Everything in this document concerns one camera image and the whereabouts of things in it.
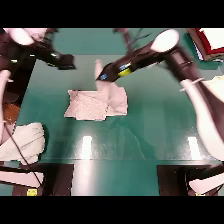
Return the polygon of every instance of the green table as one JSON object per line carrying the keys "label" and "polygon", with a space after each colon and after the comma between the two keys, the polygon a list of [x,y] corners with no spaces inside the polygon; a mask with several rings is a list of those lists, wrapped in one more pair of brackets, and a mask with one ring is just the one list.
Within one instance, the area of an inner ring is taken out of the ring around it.
{"label": "green table", "polygon": [[[146,28],[143,34],[152,35],[140,45],[162,30]],[[223,75],[221,63],[200,62],[186,29],[177,30],[202,76]],[[127,116],[102,122],[64,118],[68,90],[95,90],[95,60],[112,62],[125,48],[121,36],[109,28],[62,28],[55,49],[74,54],[78,70],[59,71],[37,61],[17,125],[44,125],[47,143],[39,161],[74,163],[73,195],[158,195],[157,164],[215,163],[200,141],[186,94],[179,92],[181,87],[169,71],[156,66],[118,80],[128,95]],[[84,136],[92,136],[90,160],[83,157]],[[197,138],[200,161],[193,161],[188,137]],[[10,194],[8,187],[0,187],[0,194]]]}

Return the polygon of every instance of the green floor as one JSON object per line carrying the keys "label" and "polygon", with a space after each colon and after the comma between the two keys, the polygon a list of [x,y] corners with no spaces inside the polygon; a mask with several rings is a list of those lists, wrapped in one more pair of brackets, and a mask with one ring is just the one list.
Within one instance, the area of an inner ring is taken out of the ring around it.
{"label": "green floor", "polygon": [[[146,28],[143,34],[152,35],[140,45],[164,29]],[[186,29],[177,30],[180,43],[194,57],[203,77],[223,75],[221,63],[200,62]],[[95,90],[95,60],[112,62],[125,48],[121,36],[111,28],[61,28],[55,48],[74,54],[78,70],[59,71],[38,61],[17,125],[44,125],[47,144],[40,162],[75,164],[72,195],[159,195],[156,165],[215,163],[199,139],[187,96],[179,92],[181,87],[169,71],[156,66],[118,80],[128,95],[127,116],[102,122],[64,118],[69,105],[67,91]],[[90,160],[83,158],[84,136],[92,136]],[[197,138],[200,161],[192,160],[188,137]],[[0,195],[11,195],[11,190],[1,185]]]}

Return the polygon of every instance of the red book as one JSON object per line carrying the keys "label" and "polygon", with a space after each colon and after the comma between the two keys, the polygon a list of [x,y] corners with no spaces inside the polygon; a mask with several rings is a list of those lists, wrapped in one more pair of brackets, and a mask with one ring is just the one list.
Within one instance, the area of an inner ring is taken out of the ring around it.
{"label": "red book", "polygon": [[206,54],[218,54],[218,53],[224,53],[224,47],[218,48],[218,49],[211,49],[211,45],[208,42],[207,37],[205,36],[204,32],[200,32],[201,28],[195,28],[199,38],[201,39],[202,45],[205,49]]}

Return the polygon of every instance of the table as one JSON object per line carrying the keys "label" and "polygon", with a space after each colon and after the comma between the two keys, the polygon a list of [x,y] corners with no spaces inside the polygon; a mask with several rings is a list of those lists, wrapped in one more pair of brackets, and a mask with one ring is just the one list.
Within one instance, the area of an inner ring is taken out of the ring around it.
{"label": "table", "polygon": [[[152,35],[139,41],[140,45],[165,29],[146,28],[143,34]],[[180,43],[194,57],[203,77],[223,75],[221,63],[200,62],[186,29],[177,30]],[[179,92],[181,86],[171,73],[157,66],[118,80],[128,95],[127,116],[108,117],[102,122],[64,118],[68,90],[96,90],[95,60],[112,62],[125,48],[121,36],[113,35],[111,28],[59,31],[55,49],[74,54],[78,70],[59,71],[37,61],[17,125],[43,124],[46,149],[39,162],[75,164],[72,195],[159,195],[156,165],[215,163],[200,141],[189,99]],[[83,153],[84,136],[92,137],[88,160]],[[192,157],[188,137],[197,138],[200,158]],[[8,189],[1,185],[0,194],[10,194]]]}

